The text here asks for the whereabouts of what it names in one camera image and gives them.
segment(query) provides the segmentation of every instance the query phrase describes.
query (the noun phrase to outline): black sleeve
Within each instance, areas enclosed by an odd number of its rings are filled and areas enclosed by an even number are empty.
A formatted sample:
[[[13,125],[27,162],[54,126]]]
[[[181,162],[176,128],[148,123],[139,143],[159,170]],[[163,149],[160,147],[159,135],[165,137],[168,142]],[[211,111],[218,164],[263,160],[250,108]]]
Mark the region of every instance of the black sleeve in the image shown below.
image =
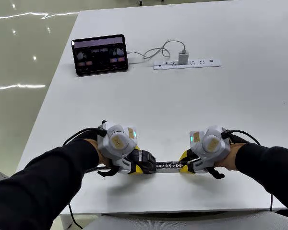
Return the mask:
[[[85,171],[98,161],[95,148],[79,139],[44,153],[0,181],[0,230],[50,229],[79,191]]]
[[[245,144],[237,153],[236,167],[288,208],[288,149]]]

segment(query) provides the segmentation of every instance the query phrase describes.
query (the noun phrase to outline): white cable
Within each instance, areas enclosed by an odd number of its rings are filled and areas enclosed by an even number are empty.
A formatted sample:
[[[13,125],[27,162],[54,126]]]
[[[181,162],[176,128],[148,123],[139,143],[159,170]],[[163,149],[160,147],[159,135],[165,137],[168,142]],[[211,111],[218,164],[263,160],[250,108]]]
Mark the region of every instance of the white cable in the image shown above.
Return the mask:
[[[128,51],[127,54],[135,53],[135,54],[141,55],[141,56],[143,57],[143,59],[146,60],[146,59],[151,59],[151,58],[153,58],[154,56],[156,56],[158,53],[162,52],[162,55],[163,55],[164,57],[169,58],[169,57],[171,56],[171,53],[170,53],[167,49],[165,49],[165,45],[166,45],[167,43],[169,43],[169,42],[179,42],[179,43],[181,43],[181,44],[183,45],[183,50],[182,50],[182,52],[183,52],[183,53],[186,52],[186,46],[185,46],[185,44],[184,44],[183,42],[178,41],[178,40],[167,40],[161,47],[152,48],[152,49],[150,49],[150,50],[147,50],[144,54],[141,54],[141,53],[136,52],[136,51]],[[147,53],[149,53],[149,52],[151,52],[151,51],[153,51],[153,50],[157,50],[157,51],[156,51],[155,53],[153,53],[152,55],[147,56]]]

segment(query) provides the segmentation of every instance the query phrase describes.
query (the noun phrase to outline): table leg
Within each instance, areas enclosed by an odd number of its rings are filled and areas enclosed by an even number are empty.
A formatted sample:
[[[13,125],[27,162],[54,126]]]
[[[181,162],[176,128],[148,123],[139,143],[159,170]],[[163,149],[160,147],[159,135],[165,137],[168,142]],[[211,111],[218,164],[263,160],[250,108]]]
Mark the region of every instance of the table leg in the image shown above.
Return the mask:
[[[72,217],[70,215],[60,215],[63,229],[66,230],[72,224]]]

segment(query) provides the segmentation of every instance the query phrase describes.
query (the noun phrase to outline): white table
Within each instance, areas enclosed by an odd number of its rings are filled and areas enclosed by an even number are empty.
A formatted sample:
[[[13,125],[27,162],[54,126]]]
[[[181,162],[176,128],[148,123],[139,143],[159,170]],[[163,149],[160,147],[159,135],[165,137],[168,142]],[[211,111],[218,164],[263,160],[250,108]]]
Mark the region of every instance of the white table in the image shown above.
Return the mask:
[[[151,61],[127,72],[78,78],[70,41],[120,33],[129,51],[179,39],[191,59],[219,58],[223,66],[153,70]],[[168,48],[176,59],[180,44]],[[103,119],[135,125],[140,147],[158,161],[178,160],[189,148],[189,131],[213,124],[248,131],[265,146],[288,147],[288,0],[80,12],[18,170]],[[75,214],[268,209],[269,194],[253,179],[221,172],[223,180],[209,174],[90,173],[71,204]],[[274,208],[283,207],[274,200]]]

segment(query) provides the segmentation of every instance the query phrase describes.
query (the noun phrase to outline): electrical outlet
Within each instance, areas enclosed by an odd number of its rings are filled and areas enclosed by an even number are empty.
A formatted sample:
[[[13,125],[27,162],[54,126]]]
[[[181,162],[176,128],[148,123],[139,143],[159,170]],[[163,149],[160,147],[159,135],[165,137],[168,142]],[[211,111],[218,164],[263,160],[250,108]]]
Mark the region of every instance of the electrical outlet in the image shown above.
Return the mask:
[[[222,66],[219,59],[203,58],[189,60],[187,65],[178,65],[178,61],[154,62],[154,69],[184,69],[184,68],[200,68],[200,67],[218,67]]]

